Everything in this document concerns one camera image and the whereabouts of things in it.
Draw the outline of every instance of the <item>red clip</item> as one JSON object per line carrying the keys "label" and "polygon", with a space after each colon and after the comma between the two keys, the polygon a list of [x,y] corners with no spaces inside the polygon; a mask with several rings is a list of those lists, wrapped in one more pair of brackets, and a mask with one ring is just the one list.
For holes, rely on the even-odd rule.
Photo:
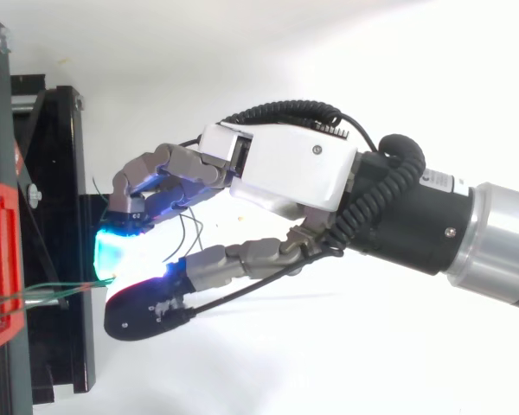
{"label": "red clip", "polygon": [[[0,296],[11,297],[23,290],[21,274],[21,235],[17,189],[0,184]],[[0,305],[0,346],[23,327],[21,296]]]}

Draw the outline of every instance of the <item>black panel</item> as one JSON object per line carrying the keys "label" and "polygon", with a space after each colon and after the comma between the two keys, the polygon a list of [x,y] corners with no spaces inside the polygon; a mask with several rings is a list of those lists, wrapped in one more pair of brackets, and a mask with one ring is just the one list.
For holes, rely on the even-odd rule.
{"label": "black panel", "polygon": [[[0,53],[0,183],[16,187],[9,56]],[[32,413],[27,330],[0,348],[0,414]]]}
{"label": "black panel", "polygon": [[[71,86],[58,86],[39,94],[30,115],[15,115],[16,138],[26,153],[18,181],[27,286],[96,280],[90,244],[99,215],[92,212],[105,203],[99,196],[80,195],[85,172],[77,95]],[[42,192],[37,208],[25,202],[30,183]],[[92,209],[92,200],[99,207]],[[89,391],[95,382],[90,292],[71,296],[59,307],[30,310],[28,326],[34,402],[52,402],[53,385]]]}
{"label": "black panel", "polygon": [[45,89],[44,75],[13,75],[11,77],[12,95],[36,95]]}

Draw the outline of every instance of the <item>blue led light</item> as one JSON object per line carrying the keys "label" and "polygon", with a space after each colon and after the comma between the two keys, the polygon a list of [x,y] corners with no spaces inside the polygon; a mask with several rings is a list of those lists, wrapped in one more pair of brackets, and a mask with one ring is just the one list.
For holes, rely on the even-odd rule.
{"label": "blue led light", "polygon": [[116,271],[123,259],[131,254],[138,235],[118,235],[101,229],[94,243],[94,270],[100,280],[117,277]]}
{"label": "blue led light", "polygon": [[122,279],[129,286],[166,274],[166,264],[158,257],[161,246],[150,233],[121,235],[101,229],[94,244],[94,270],[100,280]]}

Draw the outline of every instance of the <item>coiled cord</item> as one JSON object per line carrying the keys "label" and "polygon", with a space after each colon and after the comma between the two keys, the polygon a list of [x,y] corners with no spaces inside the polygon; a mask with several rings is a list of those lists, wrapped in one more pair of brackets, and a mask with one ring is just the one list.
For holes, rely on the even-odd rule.
{"label": "coiled cord", "polygon": [[371,151],[377,151],[368,133],[357,121],[324,102],[308,100],[270,102],[233,114],[223,119],[223,122],[240,125],[286,122],[307,127],[312,127],[311,124],[317,122],[330,127],[337,127],[342,120],[347,121],[357,129]]}
{"label": "coiled cord", "polygon": [[411,138],[400,134],[385,136],[379,143],[379,152],[397,156],[400,166],[336,217],[335,224],[324,235],[324,243],[329,247],[345,249],[363,227],[373,223],[388,205],[419,183],[425,171],[425,156]]}
{"label": "coiled cord", "polygon": [[257,105],[223,119],[226,123],[254,125],[277,122],[281,116],[317,121],[336,127],[342,121],[340,111],[334,106],[317,101],[278,101]]}

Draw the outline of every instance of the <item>robotic hand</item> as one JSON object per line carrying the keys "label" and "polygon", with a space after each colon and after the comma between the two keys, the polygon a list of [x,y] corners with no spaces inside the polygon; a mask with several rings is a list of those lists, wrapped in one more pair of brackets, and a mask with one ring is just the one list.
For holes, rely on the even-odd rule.
{"label": "robotic hand", "polygon": [[[355,127],[353,137],[336,128],[342,120]],[[370,152],[358,152],[359,137]],[[420,147],[405,136],[386,136],[376,149],[353,118],[314,101],[260,105],[208,125],[196,140],[161,144],[128,162],[113,179],[97,234],[99,278],[119,265],[111,255],[116,241],[137,238],[227,187],[304,222],[286,241],[212,246],[161,265],[155,278],[107,301],[109,335],[132,341],[161,334],[345,248],[431,275],[442,271],[453,285],[519,306],[519,193],[489,183],[469,188],[426,169]],[[183,302],[185,294],[244,276],[259,282],[198,308]]]}

